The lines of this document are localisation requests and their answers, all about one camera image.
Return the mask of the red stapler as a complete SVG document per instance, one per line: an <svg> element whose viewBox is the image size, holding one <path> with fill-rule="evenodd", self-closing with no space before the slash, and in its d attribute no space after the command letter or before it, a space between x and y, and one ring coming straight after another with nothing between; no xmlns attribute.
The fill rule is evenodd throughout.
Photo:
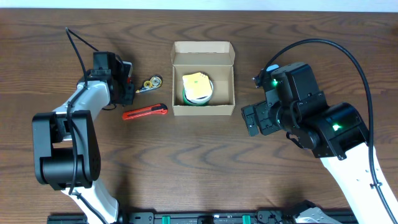
<svg viewBox="0 0 398 224"><path fill-rule="evenodd" d="M123 74L124 77L126 78L126 83L131 83L133 64L131 62L124 61L123 69L124 69Z"/></svg>

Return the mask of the correction tape dispenser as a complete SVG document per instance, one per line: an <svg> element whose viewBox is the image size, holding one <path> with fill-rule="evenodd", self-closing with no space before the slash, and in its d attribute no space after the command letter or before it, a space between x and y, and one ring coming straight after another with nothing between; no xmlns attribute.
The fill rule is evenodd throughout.
<svg viewBox="0 0 398 224"><path fill-rule="evenodd" d="M144 93L160 88L163 84L163 79L160 75L154 75L149 79L146 79L142 86L136 90L136 93Z"/></svg>

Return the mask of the red utility knife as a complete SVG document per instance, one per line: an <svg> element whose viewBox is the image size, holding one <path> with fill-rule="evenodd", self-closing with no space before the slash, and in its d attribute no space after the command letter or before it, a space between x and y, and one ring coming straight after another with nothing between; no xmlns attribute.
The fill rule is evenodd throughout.
<svg viewBox="0 0 398 224"><path fill-rule="evenodd" d="M168 113L168 107L163 103L159 103L156 105L124 112L122 115L122 119L126 121L126 120L140 118L143 116L149 116L152 114L167 114L167 113Z"/></svg>

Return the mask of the green tape roll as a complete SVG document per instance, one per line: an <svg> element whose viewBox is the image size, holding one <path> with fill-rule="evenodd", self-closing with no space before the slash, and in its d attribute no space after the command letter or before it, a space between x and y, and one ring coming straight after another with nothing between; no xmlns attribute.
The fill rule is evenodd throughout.
<svg viewBox="0 0 398 224"><path fill-rule="evenodd" d="M189 105L189 106L206 106L208 104L208 102L210 101L211 97L212 97L212 95L209 95L209 96L205 96L203 98L197 98L197 99L194 99L194 100L189 100L186 97L185 89L183 89L183 91L182 91L182 96L183 96L184 103L186 105Z"/></svg>

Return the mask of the yellow sticky note pad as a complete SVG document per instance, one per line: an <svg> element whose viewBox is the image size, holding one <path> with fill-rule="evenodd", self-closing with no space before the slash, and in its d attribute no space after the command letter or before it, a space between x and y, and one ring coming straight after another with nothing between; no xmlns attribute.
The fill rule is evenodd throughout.
<svg viewBox="0 0 398 224"><path fill-rule="evenodd" d="M205 98L213 93L208 75L196 72L182 77L185 96L188 100Z"/></svg>

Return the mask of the white tape roll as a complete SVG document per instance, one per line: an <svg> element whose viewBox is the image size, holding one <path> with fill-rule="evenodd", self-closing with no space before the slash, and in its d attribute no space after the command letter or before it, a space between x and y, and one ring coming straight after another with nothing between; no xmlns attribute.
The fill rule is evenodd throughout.
<svg viewBox="0 0 398 224"><path fill-rule="evenodd" d="M186 102L188 104L193 104L193 105L200 105L200 104L208 103L210 101L212 95L213 95L213 92L214 92L214 85L213 85L213 82L211 80L210 80L210 86L211 86L211 90L212 90L210 95L204 96L204 97L201 97L201 98L192 99L192 100L187 98L186 91L185 91L185 89L183 89L182 96L183 96L184 102Z"/></svg>

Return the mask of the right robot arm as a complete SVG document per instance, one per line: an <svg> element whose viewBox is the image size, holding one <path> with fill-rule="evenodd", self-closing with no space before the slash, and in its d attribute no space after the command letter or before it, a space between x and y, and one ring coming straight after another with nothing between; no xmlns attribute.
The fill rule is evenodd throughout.
<svg viewBox="0 0 398 224"><path fill-rule="evenodd" d="M250 136L285 131L309 149L336 180L359 223L397 223L397 199L369 148L369 131L349 103L328 106L323 92L269 100L241 109Z"/></svg>

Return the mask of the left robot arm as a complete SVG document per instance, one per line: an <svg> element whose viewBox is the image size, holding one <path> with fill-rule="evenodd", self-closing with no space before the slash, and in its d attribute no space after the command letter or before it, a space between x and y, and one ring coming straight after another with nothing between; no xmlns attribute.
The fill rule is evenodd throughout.
<svg viewBox="0 0 398 224"><path fill-rule="evenodd" d="M88 223L128 223L99 178L101 156L94 120L110 104L131 104L132 65L86 71L58 108L32 118L35 176L74 200Z"/></svg>

